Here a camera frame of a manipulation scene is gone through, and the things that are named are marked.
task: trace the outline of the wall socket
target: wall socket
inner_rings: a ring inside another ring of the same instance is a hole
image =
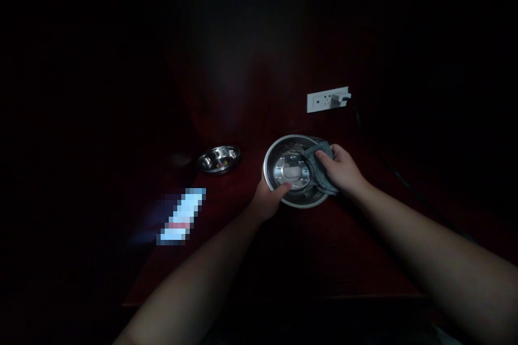
[[[347,105],[347,100],[337,101],[336,98],[332,98],[333,95],[348,95],[350,97],[349,86],[308,94],[307,113],[326,111],[327,109],[341,108]]]

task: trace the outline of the metal bowl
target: metal bowl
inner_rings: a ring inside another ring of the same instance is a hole
[[[224,175],[234,170],[241,159],[238,147],[221,146],[208,150],[198,158],[198,168],[205,174]]]
[[[264,178],[270,190],[291,182],[291,190],[282,202],[294,208],[307,209],[320,205],[328,197],[311,183],[309,169],[302,154],[319,141],[304,135],[288,135],[273,143],[264,157]]]

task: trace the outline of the gray cloth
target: gray cloth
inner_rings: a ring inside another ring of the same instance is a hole
[[[315,146],[308,148],[302,154],[306,165],[308,166],[309,173],[311,175],[312,183],[315,185],[318,191],[324,194],[337,195],[338,189],[333,185],[328,178],[328,173],[321,163],[320,160],[315,156],[317,150],[322,150],[331,159],[334,159],[333,151],[329,147],[329,143],[323,141],[322,143],[316,144]]]

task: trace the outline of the bowl rim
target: bowl rim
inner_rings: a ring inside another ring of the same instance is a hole
[[[216,148],[221,148],[221,147],[227,147],[227,148],[232,148],[233,150],[237,151],[237,155],[234,159],[232,159],[232,161],[230,163],[228,163],[228,165],[224,165],[222,167],[218,167],[218,168],[215,168],[215,169],[211,169],[211,170],[205,170],[205,169],[202,169],[200,167],[200,160],[202,160],[202,158],[210,151],[212,150],[215,150]],[[205,151],[203,154],[200,155],[200,157],[197,159],[196,161],[196,166],[198,167],[198,169],[202,172],[202,173],[205,173],[205,174],[213,174],[213,173],[218,173],[219,171],[223,171],[223,170],[226,170],[228,169],[230,166],[232,166],[234,163],[236,163],[239,159],[241,158],[241,150],[239,149],[239,147],[236,147],[236,146],[217,146],[217,147],[214,147],[214,148],[210,148],[208,149],[207,151]]]
[[[313,139],[312,137],[310,136],[306,136],[306,135],[298,135],[298,134],[292,134],[292,135],[286,135],[286,136],[283,136],[283,137],[280,137],[279,139],[277,139],[275,142],[273,142],[273,144],[270,146],[270,148],[268,148],[268,151],[266,152],[266,155],[264,156],[264,162],[263,162],[263,174],[264,174],[264,180],[266,181],[266,184],[268,185],[268,187],[270,188],[271,191],[274,190],[274,187],[272,186],[272,184],[270,183],[269,179],[268,179],[268,171],[266,169],[266,166],[267,166],[267,161],[268,161],[268,157],[270,156],[270,153],[273,151],[274,147],[279,144],[280,142],[282,142],[283,140],[286,140],[286,139],[291,139],[293,137],[301,137],[303,139],[306,139],[306,140],[309,140],[310,142],[314,143],[314,144],[318,144],[318,142]],[[324,194],[324,196],[319,199],[317,202],[313,202],[313,203],[310,203],[310,204],[307,204],[307,205],[300,205],[300,204],[296,204],[294,202],[289,202],[287,201],[286,199],[282,199],[281,202],[285,203],[286,205],[288,206],[291,206],[293,208],[299,208],[299,209],[309,209],[309,208],[314,208],[315,206],[317,205],[320,205],[322,202],[324,202],[327,198],[329,197],[329,194]]]

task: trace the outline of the black cable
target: black cable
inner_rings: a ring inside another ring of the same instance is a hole
[[[360,122],[360,113],[358,112],[358,108],[356,107],[356,105],[351,101],[351,99],[347,99],[349,101],[349,103],[352,104],[352,109],[354,110],[355,112],[355,115],[356,115],[356,123],[358,124],[358,130],[360,132],[360,138],[362,138],[363,140],[363,134],[362,134],[362,123]],[[405,187],[407,189],[409,189],[412,194],[414,194],[414,196],[428,209],[430,210],[430,212],[432,212],[434,215],[437,216],[437,218],[439,218],[442,223],[449,229],[451,229],[452,231],[454,231],[455,233],[463,236],[464,238],[468,239],[469,241],[471,241],[472,243],[475,243],[476,244],[476,241],[473,239],[473,237],[471,237],[470,235],[468,235],[467,233],[463,232],[462,230],[460,230],[459,228],[457,228],[455,225],[453,225],[446,217],[444,217],[420,192],[418,192],[416,190],[416,188],[414,186],[412,186],[406,179],[404,179],[402,177],[402,175],[394,168],[392,167],[381,155],[379,155],[379,159],[381,160],[381,162],[383,163],[383,165],[387,168],[387,170],[389,170],[392,174],[394,174],[396,176],[397,179],[399,179],[403,185],[405,185]]]

